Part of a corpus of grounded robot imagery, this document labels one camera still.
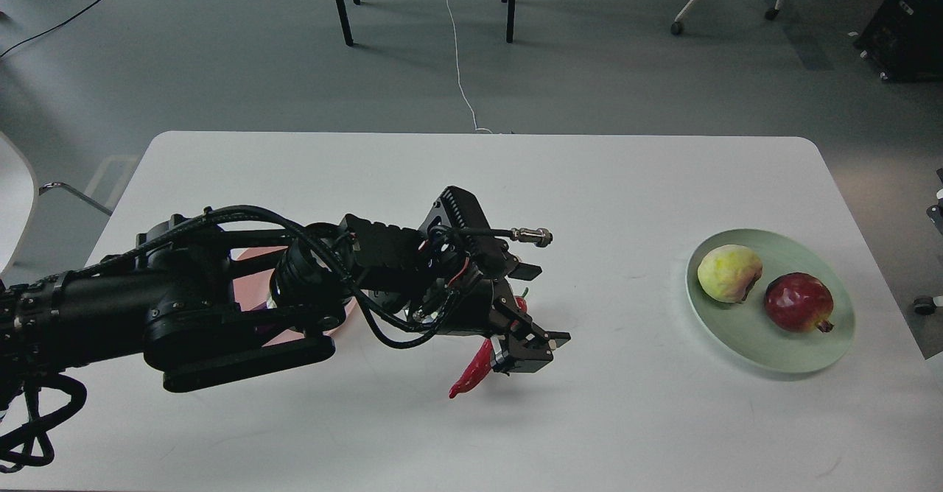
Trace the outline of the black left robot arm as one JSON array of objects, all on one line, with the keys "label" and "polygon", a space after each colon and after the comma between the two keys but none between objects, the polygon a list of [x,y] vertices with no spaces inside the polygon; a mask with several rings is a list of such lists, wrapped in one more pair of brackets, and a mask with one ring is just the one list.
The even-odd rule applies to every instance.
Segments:
[{"label": "black left robot arm", "polygon": [[541,268],[508,245],[552,240],[546,229],[492,228],[474,194],[449,186],[417,229],[206,208],[93,266],[3,285],[2,412],[22,397],[27,419],[2,435],[2,472],[54,461],[51,429],[87,401],[67,369],[141,354],[169,392],[219,387],[326,361],[352,303],[394,350],[484,337],[485,369],[536,372],[570,335],[528,314],[510,281]]}]

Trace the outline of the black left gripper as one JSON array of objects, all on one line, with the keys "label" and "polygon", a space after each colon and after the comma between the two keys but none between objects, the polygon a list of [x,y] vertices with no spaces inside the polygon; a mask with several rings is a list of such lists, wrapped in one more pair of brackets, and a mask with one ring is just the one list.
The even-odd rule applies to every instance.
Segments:
[{"label": "black left gripper", "polygon": [[508,281],[520,267],[507,253],[434,253],[422,268],[430,281],[412,300],[412,330],[490,337],[493,372],[536,373],[572,335],[533,321]]}]

